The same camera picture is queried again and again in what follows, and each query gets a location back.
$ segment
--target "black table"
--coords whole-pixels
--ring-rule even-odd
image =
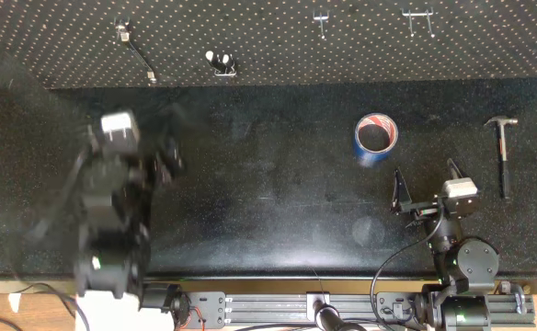
[[[13,111],[9,98],[0,111]],[[465,234],[500,251],[500,277],[537,278],[537,79],[84,89],[50,99],[65,106],[0,120],[3,139],[13,140],[0,148],[0,275],[70,275],[74,220],[64,215],[40,245],[21,235],[62,185],[86,122],[125,106],[145,135],[167,126],[188,162],[187,174],[154,197],[154,278],[311,278],[313,269],[322,278],[372,277],[424,236],[389,212],[394,169],[401,166],[414,201],[430,200],[449,179],[449,157],[481,189]],[[394,119],[399,141],[366,169],[351,140],[370,112]],[[520,120],[507,128],[510,204],[499,198],[495,126],[483,126],[495,115]],[[383,275],[434,279],[430,252],[417,247]]]

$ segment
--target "roll of tape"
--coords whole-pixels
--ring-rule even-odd
[[[362,128],[368,125],[376,125],[387,132],[389,137],[389,144],[387,147],[379,151],[373,151],[360,142],[359,132]],[[387,115],[372,113],[360,119],[354,129],[354,151],[359,159],[359,163],[362,166],[373,166],[377,161],[387,157],[397,143],[398,133],[397,125],[395,125],[395,122]]]

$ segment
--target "black pegboard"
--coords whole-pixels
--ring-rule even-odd
[[[411,37],[402,8],[432,7],[435,37],[424,17]],[[328,10],[320,40],[313,12]],[[0,0],[0,45],[48,88],[148,86],[119,16],[157,86],[537,77],[537,0]],[[214,77],[208,50],[237,77]]]

